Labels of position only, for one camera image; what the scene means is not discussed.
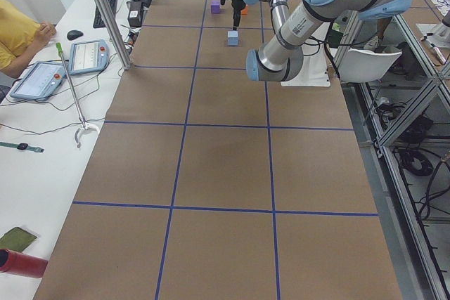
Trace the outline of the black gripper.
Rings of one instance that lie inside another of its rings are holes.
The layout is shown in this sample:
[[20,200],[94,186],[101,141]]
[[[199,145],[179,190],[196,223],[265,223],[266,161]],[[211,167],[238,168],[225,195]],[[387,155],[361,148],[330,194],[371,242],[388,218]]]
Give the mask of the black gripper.
[[243,0],[232,0],[233,8],[233,26],[232,30],[237,30],[240,25],[240,14],[245,9],[245,2]]

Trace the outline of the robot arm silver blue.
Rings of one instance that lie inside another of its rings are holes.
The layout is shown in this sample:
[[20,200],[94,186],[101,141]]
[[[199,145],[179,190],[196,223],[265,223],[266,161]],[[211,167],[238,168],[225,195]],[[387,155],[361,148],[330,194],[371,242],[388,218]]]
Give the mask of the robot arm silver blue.
[[375,20],[403,13],[412,0],[302,0],[293,11],[287,0],[240,0],[247,5],[267,2],[273,13],[274,37],[247,54],[246,72],[253,81],[290,81],[303,65],[303,43],[325,22],[342,12],[357,11],[360,20]]

